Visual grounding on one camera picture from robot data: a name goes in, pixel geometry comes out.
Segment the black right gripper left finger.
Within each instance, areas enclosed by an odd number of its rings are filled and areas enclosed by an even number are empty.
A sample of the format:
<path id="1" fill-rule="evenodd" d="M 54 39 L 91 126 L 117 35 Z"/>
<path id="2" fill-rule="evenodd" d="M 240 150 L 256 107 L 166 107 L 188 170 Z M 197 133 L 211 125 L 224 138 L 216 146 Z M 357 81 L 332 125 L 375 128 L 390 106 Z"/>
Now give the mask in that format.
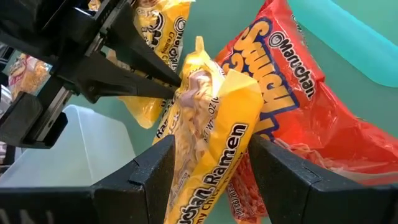
<path id="1" fill-rule="evenodd" d="M 168 135 L 91 186 L 0 188 L 0 224 L 163 224 L 174 165 Z"/>

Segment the teal plastic bin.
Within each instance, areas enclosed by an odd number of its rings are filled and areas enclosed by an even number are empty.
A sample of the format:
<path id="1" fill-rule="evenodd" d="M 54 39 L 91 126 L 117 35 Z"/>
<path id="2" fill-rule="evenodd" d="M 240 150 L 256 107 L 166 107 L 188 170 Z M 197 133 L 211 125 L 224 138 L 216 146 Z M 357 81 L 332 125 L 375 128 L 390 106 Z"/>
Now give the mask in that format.
<path id="1" fill-rule="evenodd" d="M 298 22 L 382 86 L 398 88 L 398 46 L 332 0 L 288 0 Z"/>

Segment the red Saucy Noods packet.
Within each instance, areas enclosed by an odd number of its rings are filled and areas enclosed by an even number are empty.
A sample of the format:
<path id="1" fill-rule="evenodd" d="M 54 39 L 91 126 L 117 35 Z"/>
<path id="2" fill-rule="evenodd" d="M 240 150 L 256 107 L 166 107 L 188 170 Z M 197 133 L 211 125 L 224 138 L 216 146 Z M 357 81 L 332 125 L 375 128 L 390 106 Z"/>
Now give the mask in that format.
<path id="1" fill-rule="evenodd" d="M 398 184 L 398 139 L 356 117 L 326 85 L 287 0 L 265 0 L 216 60 L 258 82 L 263 106 L 254 134 L 359 184 Z M 238 224 L 269 217 L 249 152 L 227 193 Z"/>

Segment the ramen packet with red stripe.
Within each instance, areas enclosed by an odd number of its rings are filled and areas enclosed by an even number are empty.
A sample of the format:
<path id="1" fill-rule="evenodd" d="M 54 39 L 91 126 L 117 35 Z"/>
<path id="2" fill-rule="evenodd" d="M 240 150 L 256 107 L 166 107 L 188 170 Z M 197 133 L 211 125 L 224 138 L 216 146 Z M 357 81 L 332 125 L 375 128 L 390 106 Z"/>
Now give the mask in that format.
<path id="1" fill-rule="evenodd" d="M 34 94 L 49 78 L 51 65 L 27 54 L 20 54 L 9 69 L 9 89 L 15 100 L 20 91 Z"/>

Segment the green table mat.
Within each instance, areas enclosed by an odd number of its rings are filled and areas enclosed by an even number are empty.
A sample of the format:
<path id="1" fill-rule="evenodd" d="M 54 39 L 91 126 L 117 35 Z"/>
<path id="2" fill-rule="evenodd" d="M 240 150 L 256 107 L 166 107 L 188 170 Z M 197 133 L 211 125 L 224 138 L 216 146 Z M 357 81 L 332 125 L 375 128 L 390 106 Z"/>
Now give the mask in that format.
<path id="1" fill-rule="evenodd" d="M 333 0 L 357 19 L 398 46 L 398 0 Z M 195 37 L 203 36 L 212 57 L 255 18 L 264 0 L 196 0 L 190 8 L 183 35 L 183 55 L 195 48 Z M 333 49 L 305 29 L 305 40 L 312 56 L 326 75 L 327 85 L 356 115 L 375 124 L 398 139 L 398 88 L 378 85 Z M 69 101 L 123 122 L 134 152 L 151 146 L 157 126 L 143 129 L 117 98 L 100 98 L 91 104 L 82 96 Z"/>

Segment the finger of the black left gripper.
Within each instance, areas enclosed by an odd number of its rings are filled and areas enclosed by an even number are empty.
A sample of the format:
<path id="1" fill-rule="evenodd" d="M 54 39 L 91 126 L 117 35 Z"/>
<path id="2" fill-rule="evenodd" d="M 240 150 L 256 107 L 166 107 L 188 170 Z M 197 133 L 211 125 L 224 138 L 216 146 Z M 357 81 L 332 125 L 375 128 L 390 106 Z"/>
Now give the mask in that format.
<path id="1" fill-rule="evenodd" d="M 169 99 L 174 91 L 153 80 L 136 75 L 95 52 L 77 66 L 77 87 L 91 103 L 103 96 L 143 96 Z"/>
<path id="2" fill-rule="evenodd" d="M 164 83 L 178 86 L 179 76 L 146 44 L 133 24 L 129 2 L 119 3 L 105 23 L 107 45 L 116 51 L 117 59 Z"/>

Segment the yellow creamy chicken ramen packet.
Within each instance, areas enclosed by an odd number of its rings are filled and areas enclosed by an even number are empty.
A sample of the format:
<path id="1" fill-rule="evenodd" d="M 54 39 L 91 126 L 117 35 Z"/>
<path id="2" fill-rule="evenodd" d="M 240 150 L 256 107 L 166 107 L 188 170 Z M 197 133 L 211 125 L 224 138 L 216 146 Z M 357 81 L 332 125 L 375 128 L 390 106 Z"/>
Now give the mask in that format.
<path id="1" fill-rule="evenodd" d="M 177 70 L 183 49 L 183 33 L 194 0 L 127 0 L 131 4 L 130 25 L 150 49 L 173 71 Z M 167 104 L 166 99 L 120 96 L 137 121 L 149 129 Z"/>
<path id="2" fill-rule="evenodd" d="M 153 140 L 175 138 L 164 224 L 203 224 L 246 151 L 262 95 L 250 76 L 225 73 L 207 54 L 201 36 L 185 57 L 180 77 Z"/>

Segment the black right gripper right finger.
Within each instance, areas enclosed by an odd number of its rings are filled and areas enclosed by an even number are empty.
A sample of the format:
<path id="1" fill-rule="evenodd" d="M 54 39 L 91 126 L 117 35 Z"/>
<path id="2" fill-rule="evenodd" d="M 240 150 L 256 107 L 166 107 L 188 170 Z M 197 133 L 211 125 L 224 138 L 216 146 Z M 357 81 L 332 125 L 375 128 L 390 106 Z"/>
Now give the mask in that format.
<path id="1" fill-rule="evenodd" d="M 272 224 L 398 224 L 398 184 L 359 184 L 256 134 L 248 152 Z"/>

